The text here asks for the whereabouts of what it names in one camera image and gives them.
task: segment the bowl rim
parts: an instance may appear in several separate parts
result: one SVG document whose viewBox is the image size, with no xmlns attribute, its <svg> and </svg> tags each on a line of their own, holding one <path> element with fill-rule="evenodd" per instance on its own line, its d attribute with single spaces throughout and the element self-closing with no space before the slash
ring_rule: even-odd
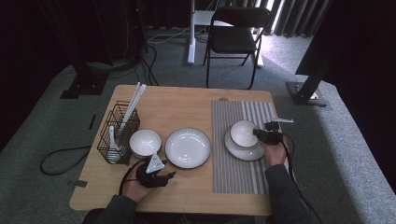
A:
<svg viewBox="0 0 396 224">
<path fill-rule="evenodd" d="M 206 137 L 207 142 L 209 143 L 209 156 L 206 158 L 206 160 L 205 160 L 204 162 L 202 162 L 200 165 L 195 166 L 195 167 L 181 167 L 181 166 L 178 166 L 178 165 L 174 164 L 174 163 L 168 158 L 168 155 L 167 155 L 167 153 L 166 153 L 166 151 L 167 151 L 167 150 L 166 150 L 166 143 L 168 142 L 169 138 L 170 138 L 175 132 L 178 132 L 178 131 L 180 131 L 180 130 L 185 130 L 185 129 L 186 129 L 186 130 L 188 130 L 188 129 L 193 129 L 193 130 L 196 130 L 196 131 L 202 133 L 202 134 Z M 206 135 L 206 133 L 204 133 L 203 131 L 201 131 L 201 130 L 199 130 L 199 129 L 197 129 L 197 128 L 192 128 L 192 127 L 185 127 L 185 128 L 179 128 L 179 129 L 177 129 L 177 130 L 174 130 L 173 132 L 171 132 L 171 133 L 169 134 L 169 136 L 167 137 L 167 139 L 166 139 L 166 141 L 165 141 L 165 144 L 164 144 L 164 146 L 163 146 L 163 152 L 164 152 L 166 158 L 169 160 L 169 162 L 171 162 L 173 165 L 175 165 L 175 166 L 178 167 L 179 169 L 184 169 L 184 170 L 191 170 L 191 169 L 195 169 L 195 168 L 198 168 L 198 167 L 204 165 L 204 164 L 209 160 L 210 156 L 212 155 L 212 149 L 213 149 L 213 148 L 212 148 L 212 143 L 210 142 L 210 138 Z"/>
<path fill-rule="evenodd" d="M 248 119 L 240 119 L 240 120 L 238 120 L 237 122 L 240 122 L 240 121 L 247 121 L 247 122 L 250 122 L 250 123 L 254 124 L 254 126 L 256 126 L 257 129 L 259 129 L 259 126 L 257 126 L 257 124 L 255 124 L 255 123 L 254 123 L 253 121 L 251 121 L 251 120 L 248 120 Z M 233 125 L 231 125 L 231 127 L 230 127 L 230 136 L 231 136 L 231 139 L 233 140 L 234 143 L 236 143 L 236 144 L 237 144 L 238 146 L 240 146 L 240 147 L 244 147 L 244 146 L 239 145 L 239 144 L 234 140 L 233 135 L 232 135 L 233 126 L 234 126 L 237 122 L 235 122 L 235 123 L 234 123 Z M 259 144 L 259 139 L 257 139 L 257 142 L 256 142 L 254 145 L 252 145 L 252 146 L 250 146 L 250 147 L 245 147 L 245 148 L 255 147 L 255 146 L 257 146 L 257 144 Z"/>
<path fill-rule="evenodd" d="M 133 153 L 135 156 L 137 155 L 137 156 L 138 156 L 138 157 L 136 156 L 137 158 L 139 158 L 139 157 L 145 158 L 145 157 L 151 156 L 151 155 L 145 156 L 145 155 L 139 154 L 139 153 L 135 152 L 134 149 L 133 149 L 132 146 L 131 146 L 131 139 L 132 139 L 132 137 L 133 137 L 136 133 L 138 133 L 138 132 L 140 132 L 140 131 L 152 131 L 153 133 L 156 133 L 156 134 L 160 137 L 161 143 L 160 143 L 160 146 L 159 146 L 158 150 L 156 151 L 157 154 L 159 154 L 159 153 L 161 152 L 161 149 L 163 148 L 163 139 L 161 138 L 161 135 L 160 135 L 158 132 L 156 132 L 155 130 L 152 130 L 152 129 L 140 129 L 140 130 L 137 130 L 135 133 L 132 134 L 131 138 L 129 139 L 129 147 L 131 148 L 132 153 Z"/>
</svg>

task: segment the person's left hand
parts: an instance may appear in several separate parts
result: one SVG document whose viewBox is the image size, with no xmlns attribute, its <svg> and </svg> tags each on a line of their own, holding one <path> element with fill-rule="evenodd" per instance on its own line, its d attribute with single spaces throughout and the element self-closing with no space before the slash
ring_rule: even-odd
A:
<svg viewBox="0 0 396 224">
<path fill-rule="evenodd" d="M 137 164 L 136 167 L 129 174 L 127 179 L 136 179 L 137 168 L 139 168 L 139 166 L 141 166 L 142 164 L 143 162 Z M 126 181 L 122 189 L 122 196 L 128 197 L 134 200 L 135 202 L 140 203 L 146 196 L 148 196 L 155 189 L 156 188 L 148 189 L 142 186 L 137 180 Z"/>
</svg>

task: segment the gray placemat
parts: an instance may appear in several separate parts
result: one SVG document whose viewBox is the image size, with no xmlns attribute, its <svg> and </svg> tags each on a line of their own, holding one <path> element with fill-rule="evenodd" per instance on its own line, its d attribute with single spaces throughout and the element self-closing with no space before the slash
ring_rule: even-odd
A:
<svg viewBox="0 0 396 224">
<path fill-rule="evenodd" d="M 224 134 L 235 122 L 247 119 L 263 129 L 268 119 L 275 118 L 272 103 L 212 101 L 213 192 L 268 194 L 265 161 L 242 161 L 224 145 Z"/>
</svg>

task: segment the black stand base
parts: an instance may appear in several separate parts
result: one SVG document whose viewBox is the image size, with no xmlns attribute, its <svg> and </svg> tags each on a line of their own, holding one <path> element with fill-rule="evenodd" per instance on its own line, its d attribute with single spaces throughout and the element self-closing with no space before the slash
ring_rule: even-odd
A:
<svg viewBox="0 0 396 224">
<path fill-rule="evenodd" d="M 64 91 L 61 99 L 78 99 L 80 95 L 101 95 L 106 85 L 108 73 L 91 71 L 94 78 L 91 84 L 82 86 L 79 83 L 78 75 L 73 80 L 68 91 Z"/>
<path fill-rule="evenodd" d="M 311 97 L 311 99 L 308 101 L 299 98 L 297 92 L 304 85 L 303 82 L 286 82 L 286 85 L 288 86 L 291 98 L 296 105 L 318 105 L 320 107 L 325 107 L 327 105 L 326 102 L 323 100 L 323 97 L 319 90 L 316 90 L 315 96 Z"/>
</svg>

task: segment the hand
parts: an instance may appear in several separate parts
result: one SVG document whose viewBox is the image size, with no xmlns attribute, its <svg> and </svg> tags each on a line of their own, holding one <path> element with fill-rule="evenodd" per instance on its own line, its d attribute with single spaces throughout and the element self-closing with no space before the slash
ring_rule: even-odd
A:
<svg viewBox="0 0 396 224">
<path fill-rule="evenodd" d="M 286 136 L 283 137 L 283 142 L 287 143 Z M 286 160 L 286 151 L 285 148 L 281 143 L 273 146 L 265 144 L 264 142 L 260 141 L 260 144 L 264 147 L 265 154 L 264 158 L 269 167 L 273 165 L 283 164 Z"/>
<path fill-rule="evenodd" d="M 141 165 L 143 165 L 143 162 L 140 162 L 136 165 L 136 167 L 132 170 L 127 179 L 136 179 L 137 168 L 139 168 L 139 166 Z M 135 202 L 140 203 L 154 190 L 155 188 L 148 189 L 142 186 L 137 180 L 126 181 L 122 189 L 122 196 L 128 197 Z"/>
</svg>

